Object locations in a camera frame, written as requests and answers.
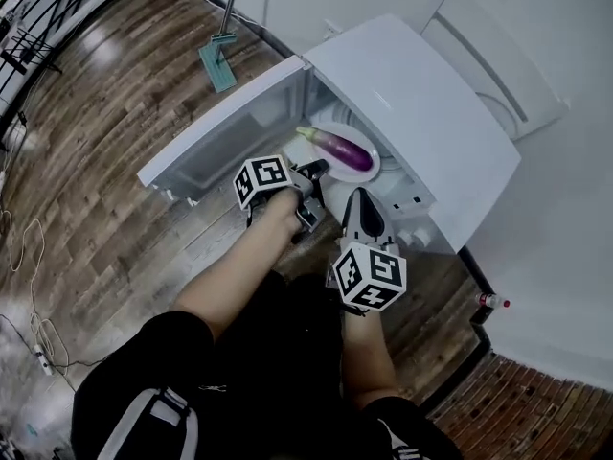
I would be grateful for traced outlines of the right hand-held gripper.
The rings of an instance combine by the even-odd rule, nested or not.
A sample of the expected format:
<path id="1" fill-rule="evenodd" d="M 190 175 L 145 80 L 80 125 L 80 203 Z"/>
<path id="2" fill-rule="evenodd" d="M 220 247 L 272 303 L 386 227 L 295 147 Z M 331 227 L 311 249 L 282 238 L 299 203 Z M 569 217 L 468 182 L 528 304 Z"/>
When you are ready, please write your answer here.
<path id="1" fill-rule="evenodd" d="M 352 241 L 332 265 L 342 302 L 361 311 L 384 311 L 406 292 L 406 260 L 362 243 L 396 242 L 389 214 L 367 189 L 357 187 L 342 229 Z"/>

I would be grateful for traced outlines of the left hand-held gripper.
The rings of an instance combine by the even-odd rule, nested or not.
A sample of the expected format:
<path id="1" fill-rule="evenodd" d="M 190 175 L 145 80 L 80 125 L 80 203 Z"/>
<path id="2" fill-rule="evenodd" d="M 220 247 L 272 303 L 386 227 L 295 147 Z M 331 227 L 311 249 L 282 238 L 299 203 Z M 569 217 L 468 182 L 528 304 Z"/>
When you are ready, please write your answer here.
<path id="1" fill-rule="evenodd" d="M 302 229 L 293 236 L 299 243 L 315 231 L 326 215 L 320 178 L 329 171 L 329 162 L 318 159 L 300 167 L 288 167 L 279 154 L 246 159 L 233 179 L 238 205 L 247 213 L 246 227 L 253 212 L 275 193 L 292 188 L 299 194 L 296 216 Z"/>

